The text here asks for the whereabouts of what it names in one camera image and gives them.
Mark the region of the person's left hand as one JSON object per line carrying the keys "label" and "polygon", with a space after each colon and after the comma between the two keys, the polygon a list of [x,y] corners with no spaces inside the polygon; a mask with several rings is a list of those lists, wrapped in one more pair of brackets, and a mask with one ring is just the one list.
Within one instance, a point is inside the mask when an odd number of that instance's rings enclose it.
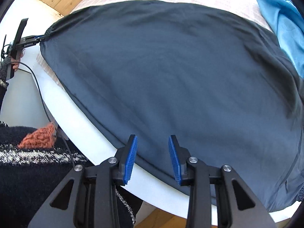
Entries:
{"label": "person's left hand", "polygon": [[14,72],[19,69],[21,58],[24,56],[24,49],[20,52],[19,57],[17,59],[11,58],[11,67]]}

